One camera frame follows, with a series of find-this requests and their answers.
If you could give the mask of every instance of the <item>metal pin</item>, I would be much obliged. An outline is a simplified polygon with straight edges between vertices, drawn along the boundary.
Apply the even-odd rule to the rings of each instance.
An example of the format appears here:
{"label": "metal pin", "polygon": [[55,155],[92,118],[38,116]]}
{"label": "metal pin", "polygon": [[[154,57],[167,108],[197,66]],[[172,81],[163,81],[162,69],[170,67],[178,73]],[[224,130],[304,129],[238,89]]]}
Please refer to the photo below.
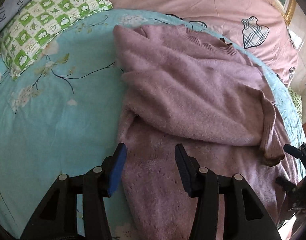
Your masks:
{"label": "metal pin", "polygon": [[206,167],[199,167],[199,168],[198,168],[198,171],[199,171],[200,173],[207,173],[209,170],[208,170]]}
{"label": "metal pin", "polygon": [[96,166],[94,169],[93,169],[93,172],[95,172],[95,173],[100,173],[100,172],[102,172],[102,167],[101,166]]}
{"label": "metal pin", "polygon": [[65,179],[67,179],[67,174],[61,174],[61,175],[59,175],[59,176],[58,176],[58,179],[59,179],[59,180],[65,180]]}
{"label": "metal pin", "polygon": [[243,180],[243,176],[241,174],[238,174],[238,173],[234,175],[234,178],[236,180]]}

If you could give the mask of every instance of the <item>plaid fabric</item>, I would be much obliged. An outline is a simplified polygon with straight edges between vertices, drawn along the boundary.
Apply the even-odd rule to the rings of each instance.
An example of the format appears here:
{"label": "plaid fabric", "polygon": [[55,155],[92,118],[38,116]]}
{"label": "plaid fabric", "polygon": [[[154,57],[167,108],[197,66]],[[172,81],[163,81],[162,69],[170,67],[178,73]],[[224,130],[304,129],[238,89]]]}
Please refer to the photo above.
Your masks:
{"label": "plaid fabric", "polygon": [[253,48],[261,45],[269,34],[269,28],[257,24],[258,19],[251,16],[249,19],[243,19],[242,23],[244,25],[243,33],[243,44],[244,48]]}

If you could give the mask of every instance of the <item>teal bed sheet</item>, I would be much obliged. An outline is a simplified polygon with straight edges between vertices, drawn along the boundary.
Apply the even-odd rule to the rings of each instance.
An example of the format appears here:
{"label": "teal bed sheet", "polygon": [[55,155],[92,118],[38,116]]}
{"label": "teal bed sheet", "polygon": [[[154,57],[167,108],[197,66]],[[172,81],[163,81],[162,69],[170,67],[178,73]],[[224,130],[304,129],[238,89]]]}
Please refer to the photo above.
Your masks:
{"label": "teal bed sheet", "polygon": [[[57,176],[85,174],[111,155],[125,85],[114,65],[115,25],[185,24],[222,38],[200,23],[149,11],[110,10],[79,21],[43,51],[16,81],[0,57],[0,223],[19,238]],[[292,144],[305,140],[290,95],[260,60]],[[299,176],[302,165],[299,163]],[[112,236],[137,239],[120,185],[105,206]],[[81,199],[78,228],[83,234]]]}

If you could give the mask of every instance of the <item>wall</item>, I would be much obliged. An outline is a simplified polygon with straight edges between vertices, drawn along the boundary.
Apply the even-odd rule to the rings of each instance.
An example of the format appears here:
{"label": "wall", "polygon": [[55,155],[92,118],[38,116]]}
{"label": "wall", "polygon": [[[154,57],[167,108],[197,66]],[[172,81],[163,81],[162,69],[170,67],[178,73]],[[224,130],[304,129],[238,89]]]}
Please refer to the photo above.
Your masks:
{"label": "wall", "polygon": [[290,23],[290,30],[299,36],[303,44],[299,50],[298,68],[291,82],[291,88],[302,98],[302,123],[306,122],[306,16],[297,5]]}

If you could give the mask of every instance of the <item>green and white pillow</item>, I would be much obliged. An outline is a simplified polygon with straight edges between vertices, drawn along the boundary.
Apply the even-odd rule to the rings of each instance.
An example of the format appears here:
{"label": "green and white pillow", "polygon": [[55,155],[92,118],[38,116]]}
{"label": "green and white pillow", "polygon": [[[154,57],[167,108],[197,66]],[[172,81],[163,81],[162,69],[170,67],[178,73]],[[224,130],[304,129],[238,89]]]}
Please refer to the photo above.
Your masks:
{"label": "green and white pillow", "polygon": [[32,0],[0,33],[0,54],[11,76],[35,62],[50,41],[76,21],[112,8],[109,0]]}

